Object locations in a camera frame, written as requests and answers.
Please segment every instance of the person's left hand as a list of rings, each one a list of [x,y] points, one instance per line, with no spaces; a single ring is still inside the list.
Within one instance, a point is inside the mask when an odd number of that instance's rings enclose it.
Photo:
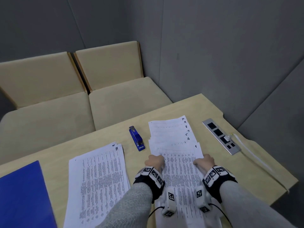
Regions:
[[[149,155],[149,159],[145,161],[146,166],[153,166],[158,172],[161,172],[161,167],[165,164],[165,159],[162,155]]]

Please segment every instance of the wooden table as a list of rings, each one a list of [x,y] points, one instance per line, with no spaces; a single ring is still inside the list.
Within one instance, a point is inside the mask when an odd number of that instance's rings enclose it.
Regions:
[[[217,165],[227,168],[236,176],[242,186],[269,205],[282,196],[286,190],[261,168],[258,161],[252,159],[247,154],[236,139],[234,139],[234,142],[238,143],[245,154],[239,152],[231,156],[202,124],[202,121],[212,118],[226,133],[237,134],[252,152],[277,173],[280,181],[287,188],[291,188],[298,181],[256,142],[247,140],[239,134],[223,118],[223,113],[202,94],[3,164],[0,166],[0,177],[39,160],[57,225],[58,227],[63,227],[68,198],[68,162],[70,159],[114,141],[121,143],[125,154],[127,174],[132,184],[135,174],[144,166],[144,161],[150,155],[148,145],[150,130],[148,122],[174,119],[183,115],[187,117],[194,135],[201,145],[202,152],[213,156]],[[142,136],[146,145],[145,150],[141,152],[137,151],[128,130],[129,126],[135,126]],[[155,219],[150,218],[148,227],[154,226]]]

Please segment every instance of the black cable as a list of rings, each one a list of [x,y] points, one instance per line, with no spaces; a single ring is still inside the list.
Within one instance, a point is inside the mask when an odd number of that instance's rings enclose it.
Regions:
[[[217,208],[222,212],[222,214],[226,217],[226,219],[228,220],[228,222],[230,223],[230,225],[231,225],[231,227],[232,227],[232,224],[231,224],[231,222],[229,221],[229,219],[228,219],[228,217],[226,216],[226,214],[225,214],[217,205],[214,205],[213,203],[208,203],[208,205],[213,205],[213,206],[217,207]]]
[[[159,208],[164,209],[165,207],[164,207],[164,206],[159,206],[159,207],[157,207],[155,210],[152,211],[152,213],[150,213],[149,217],[150,217],[157,209],[159,209]]]

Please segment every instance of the hand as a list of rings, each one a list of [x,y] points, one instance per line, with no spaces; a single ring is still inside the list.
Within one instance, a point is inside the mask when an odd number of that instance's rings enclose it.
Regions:
[[[165,164],[165,159],[162,155],[149,155],[149,159],[145,161],[146,166],[153,166],[158,172],[161,172],[161,167]]]
[[[208,172],[213,166],[215,166],[214,158],[210,154],[204,154],[204,158],[197,158],[193,161],[194,165],[198,165]]]

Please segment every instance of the forearm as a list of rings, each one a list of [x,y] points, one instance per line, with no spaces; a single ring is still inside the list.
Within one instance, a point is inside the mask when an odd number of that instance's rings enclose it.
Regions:
[[[222,204],[233,228],[294,228],[282,215],[238,183],[226,181],[219,189]]]
[[[146,227],[153,194],[145,183],[135,183],[96,228]]]

